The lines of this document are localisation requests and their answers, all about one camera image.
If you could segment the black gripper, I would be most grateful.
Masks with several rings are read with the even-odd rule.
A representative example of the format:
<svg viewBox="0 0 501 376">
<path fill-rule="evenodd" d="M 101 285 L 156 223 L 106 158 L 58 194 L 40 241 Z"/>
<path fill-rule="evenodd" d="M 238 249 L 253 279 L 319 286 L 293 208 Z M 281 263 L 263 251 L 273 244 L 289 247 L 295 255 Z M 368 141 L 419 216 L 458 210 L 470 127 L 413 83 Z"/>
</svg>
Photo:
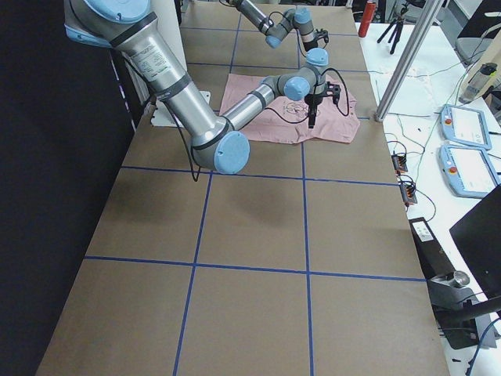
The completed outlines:
<svg viewBox="0 0 501 376">
<path fill-rule="evenodd" d="M 314 41 L 319 43 L 323 41 L 324 44 L 328 44 L 330 41 L 329 32 L 325 29 L 315 29 L 314 31 Z"/>
<path fill-rule="evenodd" d="M 308 105 L 308 127 L 314 128 L 316 122 L 316 113 L 318 105 L 324 98 L 331 98 L 333 104 L 338 106 L 341 97 L 341 87 L 338 84 L 327 82 L 320 93 L 308 94 L 305 97 L 305 103 Z"/>
</svg>

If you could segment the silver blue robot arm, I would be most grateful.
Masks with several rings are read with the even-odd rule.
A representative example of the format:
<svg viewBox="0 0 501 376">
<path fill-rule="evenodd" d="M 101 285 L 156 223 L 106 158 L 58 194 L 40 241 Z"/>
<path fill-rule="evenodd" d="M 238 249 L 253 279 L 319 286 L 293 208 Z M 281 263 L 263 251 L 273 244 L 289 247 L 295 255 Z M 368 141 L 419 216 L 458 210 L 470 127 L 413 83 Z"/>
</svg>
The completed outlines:
<svg viewBox="0 0 501 376">
<path fill-rule="evenodd" d="M 315 124 L 317 106 L 333 91 L 326 82 L 329 55 L 318 46 L 328 39 L 316 29 L 309 9 L 288 9 L 278 23 L 251 1 L 229 1 L 277 47 L 296 31 L 306 51 L 306 62 L 292 74 L 268 76 L 222 115 L 211 109 L 186 69 L 158 31 L 158 18 L 149 1 L 65 1 L 67 37 L 86 45 L 115 49 L 133 62 L 139 77 L 180 121 L 191 136 L 186 146 L 190 160 L 201 168 L 236 174 L 246 165 L 250 144 L 241 132 L 275 99 L 285 96 L 308 104 L 308 125 Z"/>
<path fill-rule="evenodd" d="M 306 52 L 317 48 L 320 40 L 324 45 L 329 43 L 328 31 L 313 26 L 312 14 L 306 7 L 288 9 L 284 13 L 274 11 L 267 15 L 252 1 L 221 1 L 221 3 L 237 9 L 265 36 L 266 43 L 273 49 L 277 48 L 292 30 L 295 30 Z"/>
</svg>

